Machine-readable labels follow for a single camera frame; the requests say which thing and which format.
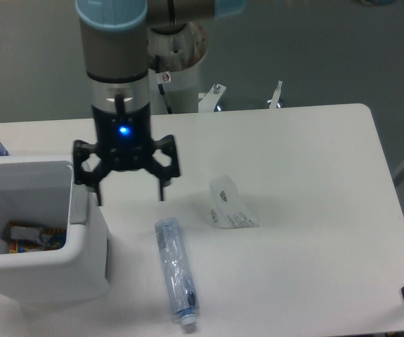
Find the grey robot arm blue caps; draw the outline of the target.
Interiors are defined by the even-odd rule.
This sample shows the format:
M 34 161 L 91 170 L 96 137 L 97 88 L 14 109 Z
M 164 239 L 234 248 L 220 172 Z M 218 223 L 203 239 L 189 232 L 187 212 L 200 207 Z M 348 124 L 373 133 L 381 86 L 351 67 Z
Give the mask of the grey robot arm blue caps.
M 241 13 L 245 1 L 77 1 L 96 142 L 73 145 L 74 181 L 92 192 L 110 172 L 180 175 L 173 136 L 152 137 L 154 114 L 199 110 L 200 21 Z

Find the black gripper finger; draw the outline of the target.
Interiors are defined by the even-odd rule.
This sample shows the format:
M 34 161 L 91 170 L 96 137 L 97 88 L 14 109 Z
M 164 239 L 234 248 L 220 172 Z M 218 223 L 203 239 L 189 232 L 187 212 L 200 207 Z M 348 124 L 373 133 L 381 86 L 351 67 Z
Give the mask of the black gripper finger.
M 111 172 L 112 161 L 109 157 L 101 157 L 97 149 L 97 144 L 90 144 L 83 140 L 74 141 L 72 148 L 74 183 L 85 185 L 89 192 L 95 193 L 98 205 L 102 206 L 100 182 Z M 99 158 L 99 162 L 94 168 L 91 168 L 88 163 L 92 154 Z
M 174 135 L 167 135 L 159 140 L 154 140 L 152 145 L 152 152 L 146 157 L 145 170 L 158 179 L 159 200 L 164 201 L 164 189 L 170 186 L 173 178 L 181 176 L 176 139 Z M 156 152 L 166 158 L 167 163 L 160 162 L 155 157 Z

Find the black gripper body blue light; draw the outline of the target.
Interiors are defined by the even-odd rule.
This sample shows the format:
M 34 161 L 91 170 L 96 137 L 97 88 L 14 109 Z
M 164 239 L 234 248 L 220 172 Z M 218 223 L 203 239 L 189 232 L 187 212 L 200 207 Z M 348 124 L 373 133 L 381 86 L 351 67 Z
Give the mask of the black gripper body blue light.
M 152 157 L 150 106 L 119 116 L 92 108 L 96 154 L 106 171 L 138 171 Z

